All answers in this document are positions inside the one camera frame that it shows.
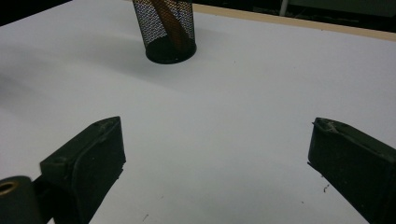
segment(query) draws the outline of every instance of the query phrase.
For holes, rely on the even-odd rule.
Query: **screw hole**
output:
[[[18,186],[16,181],[8,181],[0,184],[0,196],[10,193]]]

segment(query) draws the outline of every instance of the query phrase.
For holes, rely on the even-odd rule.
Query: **mesh pencil cup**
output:
[[[196,51],[191,0],[133,0],[146,48],[155,63],[180,63]]]

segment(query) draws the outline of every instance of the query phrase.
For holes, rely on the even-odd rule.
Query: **table edge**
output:
[[[242,11],[223,7],[212,7],[200,4],[192,4],[194,12],[212,14],[217,16],[231,17],[249,21],[264,21],[276,24],[299,26],[305,28],[333,31],[350,35],[361,35],[377,39],[389,40],[396,42],[396,34],[377,30],[369,30],[357,27],[329,24],[317,21],[305,21],[294,18],[286,18],[274,15],[267,15],[256,12]]]

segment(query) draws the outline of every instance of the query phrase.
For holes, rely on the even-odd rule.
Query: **white table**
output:
[[[0,27],[0,179],[119,115],[127,163],[92,223],[366,223],[307,165],[316,117],[396,147],[396,42],[195,13],[198,50],[149,61],[125,1]]]

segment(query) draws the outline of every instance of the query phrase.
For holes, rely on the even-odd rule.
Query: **floor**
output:
[[[265,2],[254,0],[193,0],[193,2],[203,5],[233,8],[270,15],[279,15],[281,5],[281,0]],[[286,17],[396,33],[396,15],[392,18],[387,18],[312,7],[288,6]]]

